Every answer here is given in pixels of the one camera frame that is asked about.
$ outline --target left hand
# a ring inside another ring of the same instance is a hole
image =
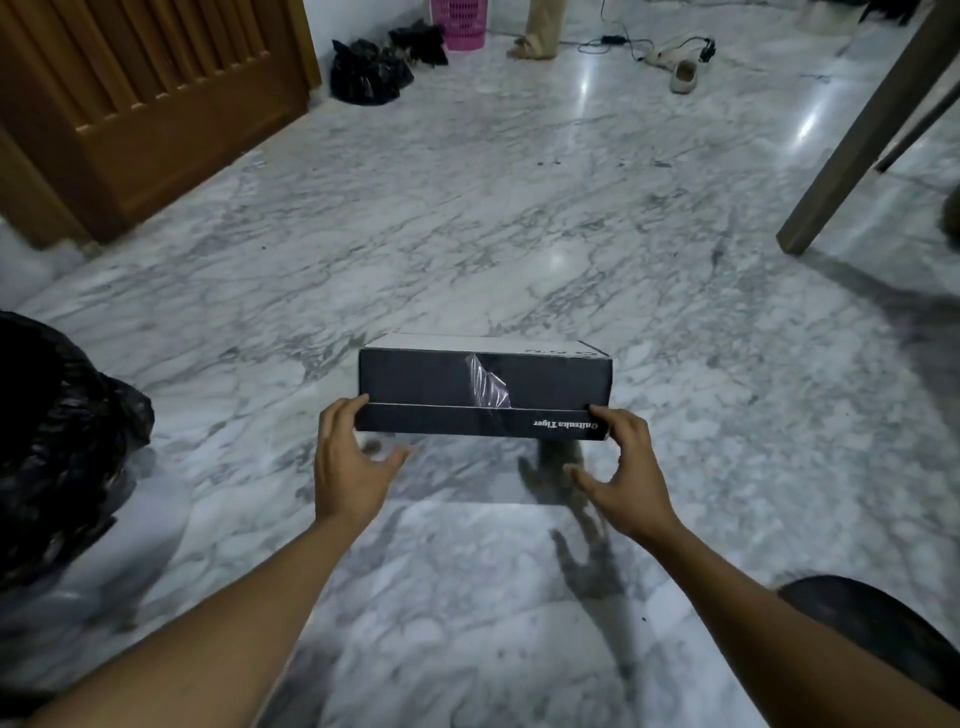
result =
[[[313,462],[317,521],[341,520],[356,535],[380,512],[391,481],[412,451],[398,447],[383,462],[375,462],[360,450],[353,419],[369,400],[368,395],[336,400],[323,411]]]

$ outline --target forearm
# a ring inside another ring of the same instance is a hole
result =
[[[960,725],[949,705],[795,610],[686,529],[652,551],[773,728]]]
[[[318,523],[95,670],[28,728],[247,728],[355,534]]]

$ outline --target garbage bag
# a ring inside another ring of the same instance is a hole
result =
[[[330,93],[341,101],[382,106],[398,98],[400,90],[414,80],[407,61],[394,49],[381,50],[363,38],[349,47],[334,40],[333,47]]]
[[[427,25],[421,19],[407,28],[391,30],[390,41],[409,53],[411,61],[449,65],[444,52],[444,27],[441,25]]]
[[[69,564],[113,525],[154,410],[53,328],[0,311],[0,591]]]

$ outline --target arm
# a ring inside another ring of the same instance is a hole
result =
[[[681,524],[647,424],[591,408],[612,426],[620,467],[600,483],[568,472],[610,524],[647,548],[684,590],[744,690],[774,728],[941,728],[960,713],[846,638],[801,614]]]
[[[247,728],[286,665],[333,568],[380,510],[408,450],[360,452],[353,417],[366,398],[321,416],[317,519],[267,561],[106,663],[27,728]]]

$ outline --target table leg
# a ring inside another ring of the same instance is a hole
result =
[[[800,255],[960,53],[960,2],[939,2],[777,233]]]
[[[933,107],[933,109],[924,114],[924,118],[917,122],[917,126],[903,135],[903,139],[897,142],[897,145],[890,150],[886,157],[880,160],[876,166],[877,172],[886,172],[890,169],[890,165],[913,146],[913,143],[923,136],[926,130],[932,127],[937,119],[943,116],[944,112],[956,103],[957,99],[960,99],[960,81],[947,92],[944,98],[937,102],[937,105]]]

